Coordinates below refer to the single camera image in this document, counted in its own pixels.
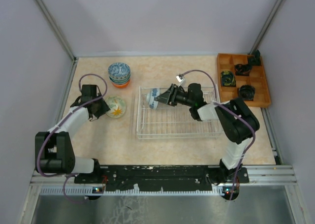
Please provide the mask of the blue white patterned bowl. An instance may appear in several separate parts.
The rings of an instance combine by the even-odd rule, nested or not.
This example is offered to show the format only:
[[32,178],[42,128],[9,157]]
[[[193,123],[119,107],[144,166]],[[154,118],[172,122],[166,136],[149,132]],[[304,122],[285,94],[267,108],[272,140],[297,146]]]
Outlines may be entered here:
[[152,88],[149,93],[147,93],[146,102],[150,109],[156,110],[158,107],[158,101],[155,100],[157,96],[160,95],[160,88]]

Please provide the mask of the yellow floral bowl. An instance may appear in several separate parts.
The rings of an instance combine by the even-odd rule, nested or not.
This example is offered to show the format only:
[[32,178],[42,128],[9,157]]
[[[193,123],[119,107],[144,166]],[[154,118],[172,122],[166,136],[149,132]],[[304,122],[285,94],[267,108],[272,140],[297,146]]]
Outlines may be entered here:
[[108,117],[117,119],[125,114],[126,102],[120,96],[108,96],[105,102],[110,108],[110,110],[106,112]]

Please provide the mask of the white wire dish rack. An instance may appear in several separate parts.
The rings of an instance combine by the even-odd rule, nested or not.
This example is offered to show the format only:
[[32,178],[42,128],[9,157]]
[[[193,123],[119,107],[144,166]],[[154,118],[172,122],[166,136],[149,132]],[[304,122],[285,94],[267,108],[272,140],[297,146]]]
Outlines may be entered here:
[[166,87],[139,88],[136,127],[139,139],[217,138],[223,133],[218,119],[198,122],[191,117],[187,106],[161,103],[154,106],[149,99],[151,91],[163,93],[166,90]]

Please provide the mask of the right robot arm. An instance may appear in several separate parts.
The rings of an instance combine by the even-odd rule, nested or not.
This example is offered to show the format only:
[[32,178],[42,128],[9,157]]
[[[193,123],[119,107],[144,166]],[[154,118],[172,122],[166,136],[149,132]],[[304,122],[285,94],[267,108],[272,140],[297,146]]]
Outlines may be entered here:
[[173,107],[178,104],[188,106],[191,117],[196,121],[219,120],[229,143],[219,168],[211,172],[208,179],[216,185],[235,182],[245,153],[254,143],[260,124],[241,98],[232,99],[225,104],[215,101],[207,103],[203,95],[198,83],[189,84],[187,90],[172,84],[165,92],[154,95],[154,101]]

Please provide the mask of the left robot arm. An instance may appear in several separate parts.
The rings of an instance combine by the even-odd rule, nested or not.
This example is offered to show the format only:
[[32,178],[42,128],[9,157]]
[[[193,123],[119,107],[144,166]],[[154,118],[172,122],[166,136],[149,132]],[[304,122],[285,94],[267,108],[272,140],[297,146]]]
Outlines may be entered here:
[[71,140],[83,124],[109,110],[97,85],[83,85],[66,116],[48,131],[35,135],[36,171],[44,177],[85,174],[90,182],[99,182],[102,170],[95,167],[96,160],[75,156]]

